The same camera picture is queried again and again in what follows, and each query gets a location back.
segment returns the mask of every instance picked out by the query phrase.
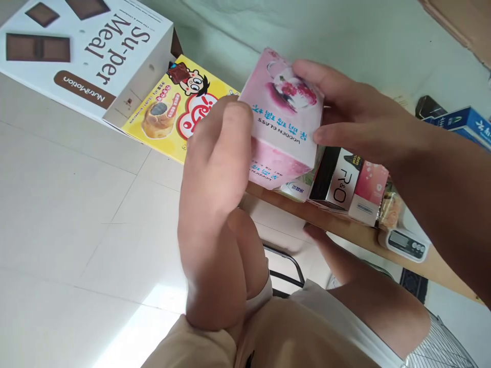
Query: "pink packaging box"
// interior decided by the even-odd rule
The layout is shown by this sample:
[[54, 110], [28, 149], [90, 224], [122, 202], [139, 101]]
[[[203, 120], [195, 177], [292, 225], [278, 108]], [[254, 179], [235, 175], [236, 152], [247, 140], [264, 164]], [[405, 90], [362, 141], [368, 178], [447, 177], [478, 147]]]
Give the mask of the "pink packaging box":
[[360, 172], [348, 216], [364, 225], [375, 226], [389, 171], [365, 161]]
[[314, 168], [324, 97], [290, 63], [264, 49], [239, 100], [254, 114], [250, 181], [272, 190]]

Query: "metal mesh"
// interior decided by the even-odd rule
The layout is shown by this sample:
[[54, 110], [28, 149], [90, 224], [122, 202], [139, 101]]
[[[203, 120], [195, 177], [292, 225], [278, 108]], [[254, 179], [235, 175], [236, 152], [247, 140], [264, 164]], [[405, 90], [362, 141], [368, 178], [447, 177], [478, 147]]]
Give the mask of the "metal mesh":
[[442, 321], [430, 312], [430, 333], [406, 359], [408, 368], [478, 368]]

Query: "snack package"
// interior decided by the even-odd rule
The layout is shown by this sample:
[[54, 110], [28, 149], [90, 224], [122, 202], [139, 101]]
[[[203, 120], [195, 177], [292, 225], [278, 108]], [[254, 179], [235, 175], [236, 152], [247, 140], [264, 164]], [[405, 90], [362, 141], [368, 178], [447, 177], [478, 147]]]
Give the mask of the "snack package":
[[363, 163], [348, 216], [367, 226], [375, 226], [389, 171], [382, 165]]
[[382, 230], [390, 231], [397, 227], [399, 214], [404, 207], [404, 202], [395, 192], [386, 192], [382, 201], [378, 226]]
[[362, 166], [360, 156], [344, 148], [326, 147], [308, 201], [347, 214]]
[[181, 55], [122, 129], [183, 164], [187, 140], [198, 122], [218, 99], [238, 94]]
[[305, 175], [302, 175], [282, 186], [274, 189], [275, 192], [284, 195], [285, 197], [295, 201], [303, 203], [308, 199], [310, 189], [314, 183], [317, 168], [321, 162], [322, 154], [324, 153], [324, 147], [320, 147], [317, 150], [316, 164], [312, 171], [309, 171]]
[[167, 71], [173, 31], [135, 0], [29, 0], [0, 28], [0, 72], [120, 131]]
[[314, 168], [324, 97], [285, 59], [265, 49], [239, 100], [254, 114], [250, 181], [271, 190]]

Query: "tile grout line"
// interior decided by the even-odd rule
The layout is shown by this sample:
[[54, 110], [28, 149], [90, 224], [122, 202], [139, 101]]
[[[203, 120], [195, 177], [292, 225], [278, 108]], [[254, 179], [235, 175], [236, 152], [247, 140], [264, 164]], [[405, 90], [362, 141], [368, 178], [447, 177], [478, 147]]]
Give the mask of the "tile grout line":
[[35, 274], [29, 273], [29, 272], [26, 272], [26, 271], [23, 271], [23, 270], [19, 270], [19, 269], [15, 269], [15, 268], [10, 268], [10, 267], [6, 267], [6, 266], [0, 266], [0, 269], [1, 270], [6, 270], [8, 272], [19, 273], [19, 274], [21, 274], [21, 275], [23, 275], [25, 277], [29, 277], [29, 278], [41, 280], [41, 281], [46, 282], [46, 283], [56, 284], [56, 285], [63, 285], [63, 286], [69, 286], [69, 287], [72, 287], [74, 289], [83, 290], [83, 291], [86, 291], [86, 292], [90, 292], [90, 293], [94, 293], [94, 294], [98, 294], [98, 295], [107, 296], [107, 297], [110, 297], [110, 298], [113, 298], [113, 299], [118, 299], [118, 300], [121, 300], [121, 301], [124, 301], [124, 302], [132, 303], [132, 304], [136, 304], [136, 305], [140, 305], [140, 306], [145, 306], [145, 307], [149, 307], [149, 308], [158, 309], [158, 310], [161, 310], [161, 311], [164, 311], [164, 312], [168, 312], [168, 313], [179, 314], [179, 313], [173, 312], [173, 311], [168, 310], [168, 309], [163, 309], [163, 308], [156, 307], [156, 306], [149, 305], [149, 304], [145, 304], [145, 303], [135, 302], [135, 301], [133, 301], [131, 299], [126, 299], [126, 298], [123, 298], [121, 296], [115, 296], [115, 295], [106, 294], [106, 293], [103, 293], [103, 292], [100, 292], [100, 291], [97, 291], [97, 290], [87, 289], [87, 288], [84, 288], [84, 287], [81, 287], [81, 286], [78, 286], [78, 285], [75, 285], [75, 284], [72, 284], [72, 283], [67, 283], [67, 282], [63, 282], [63, 281], [58, 281], [58, 280], [46, 278], [46, 277], [35, 275]]
[[168, 309], [163, 309], [163, 308], [159, 308], [159, 307], [156, 307], [156, 306], [153, 306], [153, 305], [135, 302], [135, 301], [133, 301], [131, 299], [123, 298], [122, 296], [115, 296], [115, 295], [111, 295], [111, 294], [106, 294], [106, 293], [101, 292], [101, 291], [91, 290], [91, 289], [84, 288], [82, 286], [77, 286], [77, 285], [72, 285], [72, 284], [66, 284], [66, 285], [70, 285], [74, 289], [79, 289], [79, 290], [83, 290], [83, 291], [87, 291], [87, 292], [91, 292], [91, 293], [95, 293], [95, 294], [99, 294], [99, 295], [111, 297], [111, 298], [114, 298], [114, 299], [119, 299], [119, 300], [122, 300], [124, 302], [141, 305], [141, 306], [145, 306], [145, 307], [148, 307], [148, 308], [158, 309], [158, 310], [161, 310], [161, 311], [164, 311], [164, 312], [168, 312], [168, 313], [180, 314], [180, 313], [172, 312], [172, 311], [170, 311]]
[[314, 243], [309, 242], [308, 240], [304, 240], [304, 239], [300, 239], [300, 238], [294, 237], [293, 235], [290, 235], [290, 234], [284, 233], [284, 232], [282, 232], [282, 231], [280, 231], [280, 230], [277, 230], [277, 229], [275, 229], [275, 228], [273, 228], [273, 227], [270, 227], [270, 226], [264, 225], [263, 223], [260, 223], [259, 221], [256, 221], [256, 220], [254, 220], [254, 219], [252, 219], [252, 220], [253, 220], [255, 223], [258, 223], [259, 225], [262, 225], [262, 226], [264, 226], [264, 227], [267, 227], [267, 228], [269, 228], [269, 229], [271, 229], [271, 230], [277, 231], [277, 232], [279, 232], [279, 233], [282, 233], [282, 234], [287, 235], [287, 236], [289, 236], [289, 237], [292, 237], [292, 238], [294, 238], [294, 239], [300, 240], [300, 241], [302, 241], [302, 242], [304, 242], [304, 243], [308, 243], [308, 244], [313, 244], [313, 245], [315, 245]]
[[104, 239], [106, 238], [106, 235], [107, 235], [107, 231], [109, 230], [109, 226], [110, 224], [107, 224], [106, 225], [106, 230], [104, 230], [104, 235], [102, 236], [101, 240], [99, 241], [99, 243], [97, 243], [97, 246], [95, 247], [94, 251], [92, 252], [91, 256], [88, 258], [87, 260], [87, 263], [85, 264], [84, 268], [83, 268], [83, 271], [82, 273], [80, 274], [80, 276], [78, 277], [78, 279], [82, 279], [83, 275], [85, 274], [85, 271], [87, 271], [87, 268], [88, 268], [88, 265], [89, 263], [91, 262], [92, 258], [94, 257], [94, 255], [96, 254], [97, 250], [99, 249], [99, 246], [102, 244], [102, 242], [104, 241]]
[[162, 183], [159, 183], [159, 182], [157, 182], [157, 181], [155, 181], [155, 180], [152, 180], [152, 179], [146, 179], [146, 180], [151, 181], [151, 182], [152, 182], [152, 183], [154, 183], [154, 184], [158, 184], [158, 185], [160, 185], [161, 187], [164, 187], [164, 188], [167, 188], [167, 189], [170, 189], [170, 190], [173, 190], [173, 191], [175, 191], [175, 192], [180, 193], [180, 191], [178, 191], [178, 190], [176, 190], [176, 189], [174, 189], [174, 188], [171, 188], [171, 187], [165, 186], [165, 185], [163, 185]]
[[145, 165], [145, 163], [147, 162], [147, 159], [148, 157], [150, 156], [150, 153], [152, 152], [152, 148], [150, 148], [150, 150], [148, 151], [147, 153], [147, 156], [145, 157], [145, 159], [143, 160], [142, 162], [142, 165], [140, 166], [140, 168], [138, 169], [138, 172], [137, 172], [137, 176], [138, 174], [140, 173], [140, 171], [142, 171], [142, 168], [143, 168], [143, 165]]
[[135, 180], [137, 179], [137, 176], [135, 175], [135, 177], [133, 178], [133, 181], [131, 182], [131, 185], [129, 186], [128, 190], [126, 191], [126, 194], [124, 195], [123, 199], [121, 200], [121, 203], [119, 204], [118, 208], [116, 209], [116, 212], [114, 212], [114, 216], [113, 218], [111, 218], [111, 224], [113, 223], [114, 221], [114, 218], [116, 217], [119, 209], [121, 208], [121, 205], [123, 204], [124, 200], [126, 199], [126, 196], [128, 195], [129, 191], [131, 190], [131, 188], [133, 187], [133, 184], [135, 183]]
[[64, 144], [62, 144], [62, 143], [60, 143], [60, 142], [52, 141], [51, 139], [48, 139], [48, 138], [46, 138], [46, 137], [44, 137], [44, 136], [42, 136], [42, 135], [39, 135], [39, 134], [33, 133], [33, 132], [31, 132], [31, 131], [25, 130], [24, 128], [18, 127], [18, 126], [16, 126], [16, 125], [12, 125], [12, 124], [7, 123], [7, 122], [5, 122], [5, 121], [3, 121], [3, 120], [0, 120], [0, 122], [2, 122], [2, 123], [4, 123], [4, 124], [9, 125], [9, 126], [11, 126], [12, 128], [15, 128], [15, 129], [21, 130], [21, 131], [23, 131], [24, 133], [30, 134], [30, 135], [32, 135], [32, 136], [34, 136], [34, 137], [37, 137], [37, 138], [40, 138], [40, 139], [45, 140], [45, 141], [47, 141], [47, 142], [53, 143], [53, 144], [55, 144], [55, 145], [57, 145], [57, 146], [60, 146], [60, 147], [63, 147], [63, 148], [69, 149], [69, 150], [70, 150], [70, 151], [72, 151], [72, 152], [76, 152], [76, 153], [78, 153], [78, 154], [81, 154], [81, 155], [84, 155], [84, 156], [90, 157], [90, 158], [92, 158], [92, 159], [94, 159], [94, 160], [97, 160], [97, 161], [99, 161], [99, 162], [103, 163], [103, 164], [106, 164], [106, 165], [112, 166], [112, 167], [114, 167], [114, 168], [116, 168], [116, 169], [119, 169], [119, 170], [125, 171], [125, 172], [127, 172], [127, 173], [129, 173], [129, 174], [131, 174], [131, 175], [135, 175], [135, 173], [132, 173], [131, 171], [125, 170], [125, 169], [120, 168], [120, 167], [118, 167], [118, 166], [115, 166], [115, 165], [113, 165], [113, 164], [111, 164], [111, 163], [109, 163], [109, 162], [103, 161], [103, 160], [101, 160], [100, 158], [93, 157], [93, 156], [91, 156], [91, 155], [89, 155], [89, 154], [87, 154], [87, 153], [84, 153], [84, 152], [78, 151], [78, 150], [76, 150], [75, 148], [72, 148], [72, 147], [69, 147], [69, 146], [65, 146]]

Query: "hand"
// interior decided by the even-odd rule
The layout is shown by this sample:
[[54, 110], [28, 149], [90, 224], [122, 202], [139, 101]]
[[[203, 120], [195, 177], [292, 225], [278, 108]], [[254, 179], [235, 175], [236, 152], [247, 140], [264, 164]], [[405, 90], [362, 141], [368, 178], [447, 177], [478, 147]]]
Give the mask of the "hand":
[[293, 70], [316, 85], [331, 106], [324, 109], [323, 126], [314, 134], [317, 144], [344, 147], [389, 170], [431, 145], [436, 128], [372, 86], [312, 61], [297, 60]]
[[249, 106], [226, 96], [198, 123], [184, 163], [180, 242], [219, 233], [241, 201], [249, 179], [252, 121]]

